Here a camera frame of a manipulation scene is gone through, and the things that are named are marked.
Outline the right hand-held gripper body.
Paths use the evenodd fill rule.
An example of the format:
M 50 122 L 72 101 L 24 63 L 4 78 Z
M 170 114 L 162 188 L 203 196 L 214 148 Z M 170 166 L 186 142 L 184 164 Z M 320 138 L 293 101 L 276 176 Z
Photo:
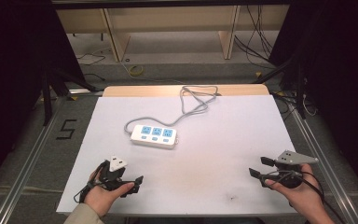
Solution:
M 261 178 L 259 179 L 264 188 L 267 187 L 265 184 L 266 179 L 278 182 L 289 189 L 296 188 L 302 183 L 303 175 L 300 165 L 304 163 L 317 163 L 319 161 L 318 158 L 290 150 L 285 150 L 273 160 L 275 160 L 275 165 L 273 167 L 276 167 L 277 170 L 270 174 L 261 175 Z

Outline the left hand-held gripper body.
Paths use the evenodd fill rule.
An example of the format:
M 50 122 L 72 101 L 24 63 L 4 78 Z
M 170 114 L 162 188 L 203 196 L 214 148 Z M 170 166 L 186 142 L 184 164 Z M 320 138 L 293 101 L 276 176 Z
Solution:
M 126 166 L 127 163 L 117 156 L 112 156 L 109 161 L 104 161 L 98 172 L 98 184 L 109 191 L 126 184 L 126 181 L 121 179 Z

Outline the white power strip blue sockets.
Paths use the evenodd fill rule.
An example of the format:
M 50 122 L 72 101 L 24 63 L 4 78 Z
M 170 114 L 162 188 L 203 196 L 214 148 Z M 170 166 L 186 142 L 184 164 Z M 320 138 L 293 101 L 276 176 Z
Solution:
M 173 149 L 178 143 L 177 131 L 171 128 L 136 125 L 131 133 L 135 145 Z

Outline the person's left hand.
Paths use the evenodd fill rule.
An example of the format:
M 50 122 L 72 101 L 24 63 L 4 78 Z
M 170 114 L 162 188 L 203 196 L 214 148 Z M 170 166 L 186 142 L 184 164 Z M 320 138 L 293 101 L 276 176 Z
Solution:
M 133 187 L 133 182 L 124 184 L 112 191 L 96 186 L 89 191 L 85 197 L 84 204 L 88 205 L 99 217 L 103 217 L 108 213 L 114 201 Z

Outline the person's right hand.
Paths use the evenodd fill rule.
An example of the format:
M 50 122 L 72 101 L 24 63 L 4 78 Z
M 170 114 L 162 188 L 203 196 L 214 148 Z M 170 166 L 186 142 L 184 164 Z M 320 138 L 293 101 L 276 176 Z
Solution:
M 274 189 L 282 194 L 294 207 L 294 209 L 302 216 L 304 214 L 304 209 L 308 204 L 323 204 L 320 195 L 305 183 L 302 183 L 300 186 L 294 189 L 289 189 L 271 179 L 266 179 L 265 184 L 271 189 Z

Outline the black curtain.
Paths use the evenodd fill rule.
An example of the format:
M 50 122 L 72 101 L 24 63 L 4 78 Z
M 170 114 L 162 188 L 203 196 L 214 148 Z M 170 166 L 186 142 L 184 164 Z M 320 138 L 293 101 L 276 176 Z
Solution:
M 52 0 L 0 0 L 0 166 L 48 83 L 84 75 Z
M 306 37 L 306 90 L 358 176 L 358 0 L 288 0 L 270 56 L 280 65 Z

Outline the black metal stand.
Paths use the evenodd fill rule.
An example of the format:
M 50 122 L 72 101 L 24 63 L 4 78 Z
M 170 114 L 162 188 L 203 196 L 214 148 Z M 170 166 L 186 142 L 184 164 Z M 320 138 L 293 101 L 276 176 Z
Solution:
M 53 114 L 50 89 L 55 90 L 58 96 L 67 96 L 70 92 L 65 84 L 65 81 L 69 80 L 90 92 L 103 91 L 103 89 L 87 83 L 84 78 L 71 75 L 60 68 L 45 68 L 43 74 L 41 75 L 41 80 L 45 111 L 44 126 L 48 125 Z

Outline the light wooden shelf unit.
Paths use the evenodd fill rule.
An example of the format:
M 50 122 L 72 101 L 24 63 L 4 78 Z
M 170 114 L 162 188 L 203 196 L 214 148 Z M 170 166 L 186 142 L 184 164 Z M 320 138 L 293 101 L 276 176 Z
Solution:
M 287 5 L 134 7 L 59 9 L 57 13 L 67 34 L 106 34 L 120 62 L 131 33 L 196 31 L 216 31 L 228 60 L 235 32 L 252 30 L 257 19 L 264 30 L 279 31 L 288 9 Z

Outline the aluminium floor rail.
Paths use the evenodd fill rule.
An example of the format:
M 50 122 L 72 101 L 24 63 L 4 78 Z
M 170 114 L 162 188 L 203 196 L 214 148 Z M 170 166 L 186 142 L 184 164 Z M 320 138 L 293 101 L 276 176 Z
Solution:
M 307 142 L 310 154 L 319 160 L 319 171 L 342 213 L 342 215 L 337 215 L 337 218 L 341 218 L 346 224 L 358 224 L 358 210 L 352 200 L 352 194 L 344 187 L 344 178 L 337 174 L 339 166 L 329 160 L 324 148 L 318 142 L 314 131 L 309 126 L 307 119 L 302 117 L 302 110 L 300 107 L 301 104 L 298 104 L 295 101 L 290 101 L 288 103 L 288 108 L 291 112 L 287 117 L 292 116 L 294 118 L 296 125 Z
M 53 100 L 53 115 L 44 124 L 44 108 L 37 103 L 0 169 L 0 224 L 57 224 L 57 213 L 68 176 L 69 162 L 57 139 L 67 100 Z

